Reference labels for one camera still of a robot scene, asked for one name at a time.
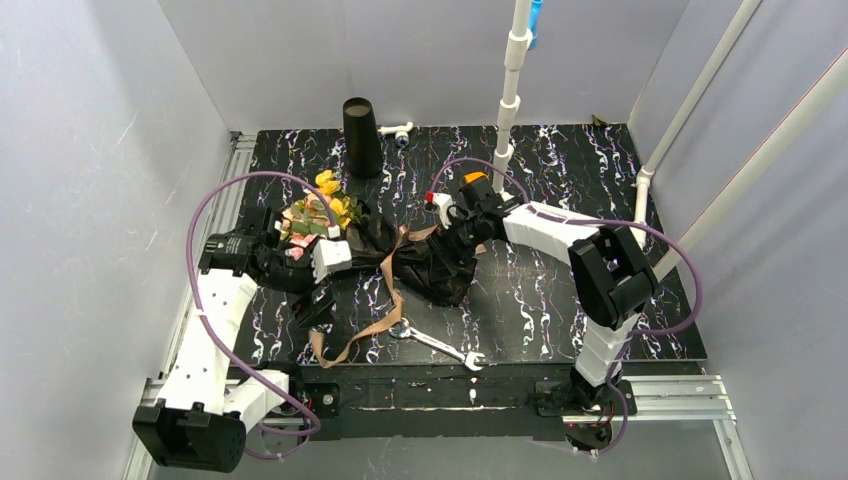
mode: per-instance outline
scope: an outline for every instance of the orange part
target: orange part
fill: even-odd
[[[472,172],[472,173],[469,173],[468,175],[466,175],[465,177],[463,177],[463,181],[465,182],[466,185],[468,185],[469,183],[473,182],[474,180],[477,180],[480,177],[489,178],[489,176],[486,175],[483,172]]]

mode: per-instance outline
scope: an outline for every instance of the black marble surface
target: black marble surface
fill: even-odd
[[[420,229],[437,218],[423,209],[424,194],[444,162],[459,157],[491,160],[494,127],[416,128],[405,149],[384,139],[383,174],[370,181],[351,178],[345,168],[344,137],[339,130],[260,132],[252,171],[287,172],[314,182],[331,168],[343,174],[346,192],[366,200],[398,224]],[[633,218],[638,159],[624,125],[524,126],[513,129],[512,174],[535,201],[604,218]],[[457,193],[459,178],[479,170],[474,164],[448,170],[441,190]],[[281,208],[302,197],[298,187],[277,179],[255,178],[245,187],[243,206]],[[653,204],[648,223],[660,228]],[[497,363],[569,362],[582,343],[586,316],[577,301],[567,266],[522,246],[491,242],[479,257],[476,278],[465,302],[456,308],[432,305],[405,288],[404,316],[419,330],[464,350],[486,354]],[[649,239],[656,263],[665,246]],[[689,314],[683,288],[673,272],[662,284],[640,321],[641,327],[674,325]],[[391,309],[379,271],[335,279],[335,316],[359,331]],[[294,329],[284,294],[260,289],[248,309],[236,353],[251,362],[296,360],[313,363],[307,332]],[[634,339],[630,360],[703,360],[704,346],[695,327],[670,337]],[[350,363],[420,364],[454,360],[414,342],[383,333],[362,339]]]

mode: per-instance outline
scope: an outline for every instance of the white pipe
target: white pipe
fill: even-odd
[[[523,37],[527,32],[532,6],[533,0],[516,0],[515,11],[512,14],[512,33],[516,37]]]
[[[677,109],[677,113],[674,114],[674,118],[671,119],[671,123],[668,125],[668,128],[662,138],[660,138],[657,147],[651,153],[651,157],[648,159],[648,162],[645,163],[645,165],[639,170],[639,174],[636,176],[636,207],[635,215],[633,216],[634,222],[641,224],[645,223],[648,189],[651,186],[651,177],[654,176],[657,165],[660,161],[662,161],[663,157],[665,157],[665,154],[668,152],[668,149],[671,147],[674,139],[677,138],[677,135],[683,128],[683,124],[686,123],[689,115],[692,114],[692,110],[695,109],[695,105],[698,104],[698,101],[704,95],[704,92],[707,90],[707,87],[713,80],[713,77],[715,77],[716,72],[718,72],[719,67],[721,67],[721,64],[724,63],[724,59],[727,58],[727,55],[730,53],[730,49],[733,48],[733,45],[736,43],[736,39],[739,38],[742,30],[745,29],[745,25],[748,24],[748,21],[754,14],[754,10],[756,10],[757,6],[759,6],[760,1],[761,0],[743,0],[739,5],[739,8],[736,9],[736,13],[730,20],[730,24],[724,30],[724,34],[722,34],[718,44],[713,49],[713,53],[710,54],[710,58],[707,59],[707,63],[704,64],[704,68],[701,69],[701,73],[698,74],[698,78],[695,79],[695,83],[692,84],[692,88],[689,89],[689,93],[686,94],[686,98],[683,100],[680,108]],[[631,230],[633,231],[633,235],[636,237],[636,241],[639,242],[639,246],[644,247],[645,232],[637,229]]]
[[[651,185],[651,179],[636,176],[636,207],[633,212],[634,222],[645,224],[645,213],[648,208],[648,187]],[[638,228],[631,228],[633,237],[640,247],[645,246],[645,231]]]
[[[689,118],[692,110],[695,109],[695,105],[698,104],[698,100],[701,99],[701,96],[704,94],[707,86],[710,84],[719,67],[724,62],[724,59],[727,58],[727,54],[730,53],[730,49],[733,47],[733,44],[736,43],[736,39],[739,38],[739,34],[741,34],[742,30],[745,29],[745,25],[748,23],[751,15],[754,14],[754,10],[757,9],[760,1],[761,0],[743,0],[742,4],[739,5],[739,8],[736,9],[736,14],[733,15],[733,19],[730,20],[730,25],[727,26],[724,34],[718,41],[718,45],[716,45],[713,53],[710,54],[710,58],[707,59],[707,63],[704,65],[704,68],[701,70],[698,78],[695,79],[695,83],[692,84],[692,88],[683,100],[683,104],[680,105],[680,108],[677,110],[674,118],[671,119],[671,123],[662,138],[660,138],[657,148],[655,148],[653,153],[651,153],[651,158],[648,159],[648,163],[642,167],[642,169],[646,170],[648,174],[653,175],[656,171],[657,164],[660,163],[666,152],[668,152],[669,147],[671,147],[671,143],[674,142],[677,134],[680,133],[680,129],[683,128],[683,124],[686,123],[686,119]]]
[[[498,109],[498,145],[495,148],[494,164],[506,171],[513,149],[509,144],[509,135],[515,124],[515,114],[521,99],[518,97],[518,72],[524,65],[524,54],[533,41],[533,32],[527,28],[530,21],[530,10],[533,0],[515,0],[515,12],[512,15],[512,29],[506,44],[504,66],[504,92]],[[492,186],[496,192],[503,191],[503,176],[495,172],[492,176]]]
[[[680,246],[691,249],[719,221],[724,214],[739,200],[757,178],[786,150],[798,135],[801,134],[824,108],[848,86],[848,55],[842,50],[839,57],[825,70],[816,83],[783,117],[768,137],[730,182],[718,193],[701,215],[695,219],[683,237]],[[657,279],[663,279],[680,261],[680,255],[674,251],[667,253],[654,267]]]
[[[406,125],[398,125],[397,127],[380,127],[377,131],[380,135],[394,135],[398,132],[409,133],[412,126],[412,122],[406,122]]]

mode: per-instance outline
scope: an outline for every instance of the wrench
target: wrench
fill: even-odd
[[[414,340],[418,340],[419,342],[423,343],[424,345],[427,345],[432,349],[438,350],[446,355],[449,355],[459,360],[460,362],[465,364],[465,366],[468,367],[468,369],[472,372],[478,372],[483,369],[482,366],[476,364],[478,360],[482,360],[485,358],[485,355],[483,355],[482,353],[462,353],[451,345],[448,345],[447,343],[442,342],[441,340],[437,340],[425,333],[422,333],[416,328],[411,327],[409,325],[409,320],[405,318],[402,318],[400,322],[397,323],[397,325],[389,329],[389,335],[400,339],[412,338]]]

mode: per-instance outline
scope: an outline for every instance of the gray wall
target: gray wall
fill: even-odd
[[[228,133],[155,0],[0,11],[0,476],[119,478]]]
[[[733,9],[687,8],[629,124],[643,159]],[[657,171],[653,196],[672,236],[848,45],[845,18],[842,1],[763,1]],[[848,92],[693,249],[706,282],[698,326],[708,367],[728,385],[758,478],[842,478],[848,467],[837,447],[848,442],[837,413],[848,395],[846,130]]]
[[[284,462],[245,457],[230,475],[154,467],[150,480],[725,480],[730,476],[712,422],[631,422],[597,462],[528,438],[365,438],[304,445]],[[255,435],[248,444],[259,449]],[[274,452],[287,441],[266,437]]]
[[[688,0],[548,1],[519,124],[625,122]],[[513,0],[160,0],[231,130],[493,124]]]

